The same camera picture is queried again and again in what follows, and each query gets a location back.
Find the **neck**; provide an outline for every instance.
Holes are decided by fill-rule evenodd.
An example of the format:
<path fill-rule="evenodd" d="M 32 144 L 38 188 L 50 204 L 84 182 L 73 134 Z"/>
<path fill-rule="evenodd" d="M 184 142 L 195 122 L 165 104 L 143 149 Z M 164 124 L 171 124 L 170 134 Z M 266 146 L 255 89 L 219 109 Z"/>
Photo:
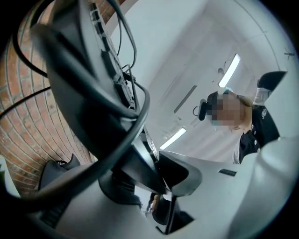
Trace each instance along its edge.
<path fill-rule="evenodd" d="M 252 124 L 252 107 L 245 107 L 245 116 L 244 120 L 240 125 L 240 128 L 243 130 L 244 134 L 251 130 Z"/>

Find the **ceiling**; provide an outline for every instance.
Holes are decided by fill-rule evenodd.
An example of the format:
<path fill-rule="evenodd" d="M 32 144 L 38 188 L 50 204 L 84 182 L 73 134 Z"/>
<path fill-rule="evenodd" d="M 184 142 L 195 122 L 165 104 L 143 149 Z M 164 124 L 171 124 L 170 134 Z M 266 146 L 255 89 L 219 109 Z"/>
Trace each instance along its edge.
<path fill-rule="evenodd" d="M 240 135 L 216 131 L 209 122 L 194 117 L 192 110 L 218 90 L 223 76 L 218 69 L 226 71 L 236 53 L 241 61 L 227 86 L 249 98 L 254 98 L 262 74 L 289 70 L 292 61 L 286 61 L 283 50 L 291 50 L 291 44 L 276 32 L 278 27 L 273 24 L 277 23 L 257 4 L 139 0 L 126 13 L 138 49 L 133 74 L 151 95 L 146 126 L 157 148 L 185 127 L 186 133 L 167 150 L 205 160 L 232 161 Z M 115 45 L 118 37 L 116 29 L 112 34 Z M 130 62 L 129 42 L 122 48 L 121 62 Z"/>

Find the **jacket logo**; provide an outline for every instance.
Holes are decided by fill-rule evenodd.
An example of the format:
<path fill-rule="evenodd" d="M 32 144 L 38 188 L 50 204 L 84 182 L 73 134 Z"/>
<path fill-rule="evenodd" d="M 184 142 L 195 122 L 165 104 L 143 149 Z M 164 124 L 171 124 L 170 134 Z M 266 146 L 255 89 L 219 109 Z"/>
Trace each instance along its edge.
<path fill-rule="evenodd" d="M 263 119 L 265 118 L 266 114 L 267 114 L 267 109 L 264 109 L 263 112 L 262 112 L 262 118 Z"/>

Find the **ceiling light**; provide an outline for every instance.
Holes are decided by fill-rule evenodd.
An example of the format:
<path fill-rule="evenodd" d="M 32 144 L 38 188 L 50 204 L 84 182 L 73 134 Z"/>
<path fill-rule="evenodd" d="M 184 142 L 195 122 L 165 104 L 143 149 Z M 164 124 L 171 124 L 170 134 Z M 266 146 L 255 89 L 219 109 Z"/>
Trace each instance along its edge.
<path fill-rule="evenodd" d="M 166 149 L 169 145 L 171 145 L 174 141 L 176 141 L 179 137 L 181 137 L 184 133 L 186 133 L 186 130 L 184 128 L 181 128 L 174 136 L 172 136 L 169 140 L 167 140 L 166 143 L 164 143 L 160 149 L 164 150 Z"/>
<path fill-rule="evenodd" d="M 221 81 L 218 83 L 219 87 L 225 87 L 227 85 L 227 83 L 231 79 L 234 71 L 237 69 L 237 66 L 238 66 L 240 60 L 241 60 L 240 56 L 238 54 L 235 54 L 235 57 L 234 57 L 232 63 L 230 64 L 228 70 L 225 72 L 225 75 L 223 76 Z"/>

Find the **fluorescent light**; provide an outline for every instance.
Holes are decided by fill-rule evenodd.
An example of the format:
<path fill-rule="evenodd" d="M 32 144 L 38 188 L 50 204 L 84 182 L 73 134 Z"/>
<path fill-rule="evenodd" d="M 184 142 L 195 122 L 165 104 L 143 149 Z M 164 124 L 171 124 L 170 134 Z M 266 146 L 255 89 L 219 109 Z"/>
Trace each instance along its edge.
<path fill-rule="evenodd" d="M 174 136 L 172 136 L 166 143 L 164 143 L 160 149 L 164 150 L 169 145 L 171 145 L 174 141 L 176 141 L 179 137 L 181 137 L 184 133 L 186 133 L 186 130 L 184 128 L 181 128 Z"/>
<path fill-rule="evenodd" d="M 222 80 L 219 82 L 219 87 L 225 87 L 228 83 L 228 81 L 231 79 L 234 71 L 237 69 L 237 66 L 240 62 L 241 58 L 238 54 L 235 55 L 232 63 L 230 64 L 228 70 L 225 72 L 225 75 L 223 76 Z"/>

